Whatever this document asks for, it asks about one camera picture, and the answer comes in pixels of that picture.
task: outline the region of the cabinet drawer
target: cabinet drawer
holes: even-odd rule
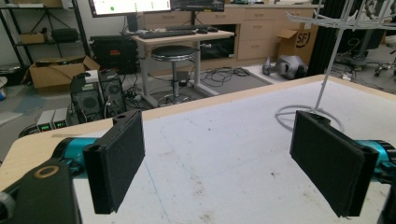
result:
[[[239,39],[258,40],[271,38],[273,30],[273,21],[245,21],[241,24]]]
[[[284,8],[283,14],[285,15],[285,18],[286,18],[286,12],[289,12],[289,14],[293,16],[302,16],[309,18],[312,18],[312,16],[314,15],[313,8]]]
[[[275,57],[278,44],[271,40],[243,40],[239,41],[238,60],[245,59],[265,59]]]
[[[312,17],[314,11],[308,8],[247,8],[245,20],[283,20],[287,21],[286,12],[293,16]]]
[[[240,24],[244,19],[243,8],[225,8],[224,12],[200,12],[197,24]]]
[[[168,22],[188,22],[191,19],[190,12],[164,12],[145,14],[145,23],[168,23]]]
[[[286,13],[279,8],[246,8],[245,10],[245,20],[247,21],[274,21],[283,17],[286,18]]]

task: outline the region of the chair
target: chair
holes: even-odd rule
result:
[[[195,49],[186,46],[164,46],[151,51],[151,58],[159,62],[172,63],[172,90],[173,93],[165,95],[158,101],[158,107],[166,105],[176,105],[189,101],[190,97],[179,94],[176,62],[192,60]]]

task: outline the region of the white table surface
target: white table surface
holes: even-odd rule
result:
[[[361,216],[338,218],[290,157],[275,112],[315,105],[320,86],[145,120],[147,155],[117,214],[95,215],[88,181],[75,180],[84,223],[376,223],[389,186],[372,183]],[[329,81],[321,102],[349,137],[396,146],[395,98]]]

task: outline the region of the black computer tower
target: black computer tower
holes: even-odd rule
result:
[[[137,44],[127,35],[92,36],[93,58],[103,69],[116,69],[118,74],[137,71]]]
[[[86,83],[86,74],[73,78],[70,84],[70,96],[79,123],[103,119],[103,104],[97,83]]]
[[[99,73],[100,86],[105,102],[104,116],[112,118],[126,111],[122,83],[115,70],[106,70]]]

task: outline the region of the white metal stand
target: white metal stand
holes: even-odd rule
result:
[[[343,12],[339,19],[325,17],[325,16],[322,16],[319,14],[319,10],[322,7],[322,0],[319,1],[318,8],[315,10],[315,18],[314,19],[307,18],[307,17],[293,16],[293,15],[290,15],[289,13],[287,13],[287,17],[290,21],[311,23],[311,24],[315,24],[318,26],[339,29],[337,40],[335,42],[335,46],[332,51],[332,57],[330,58],[329,66],[327,68],[325,78],[321,85],[320,93],[319,93],[318,100],[317,100],[315,107],[307,106],[307,105],[288,105],[288,106],[282,107],[278,111],[276,111],[276,119],[282,126],[287,128],[288,130],[292,131],[293,126],[286,124],[285,120],[290,120],[290,118],[285,118],[285,116],[290,115],[290,114],[295,114],[295,110],[292,110],[292,111],[286,111],[286,110],[295,108],[296,110],[308,109],[309,112],[330,117],[332,120],[335,120],[335,122],[338,123],[339,130],[341,132],[343,132],[344,125],[341,123],[341,120],[337,119],[331,113],[326,112],[325,110],[319,108],[319,105],[320,105],[321,98],[323,96],[323,92],[326,88],[327,80],[328,80],[330,72],[332,70],[332,65],[334,63],[335,55],[337,53],[337,50],[340,45],[341,38],[343,36],[344,31],[346,29],[351,29],[351,30],[359,30],[359,29],[360,30],[372,30],[372,29],[396,30],[396,26],[394,26],[393,24],[383,23],[385,18],[390,18],[392,16],[395,16],[395,14],[391,14],[391,15],[385,17],[386,10],[383,10],[383,12],[381,12],[381,14],[379,15],[378,18],[375,18],[375,19],[369,20],[369,21],[364,21],[362,19],[362,13],[364,10],[364,6],[366,5],[366,0],[363,0],[363,2],[361,3],[361,8],[359,10],[359,13],[357,15],[355,13],[354,16],[349,17],[352,6],[353,6],[353,2],[354,2],[354,0],[346,1],[346,3],[344,4]],[[390,0],[387,0],[386,8],[389,8],[389,5],[390,5]]]

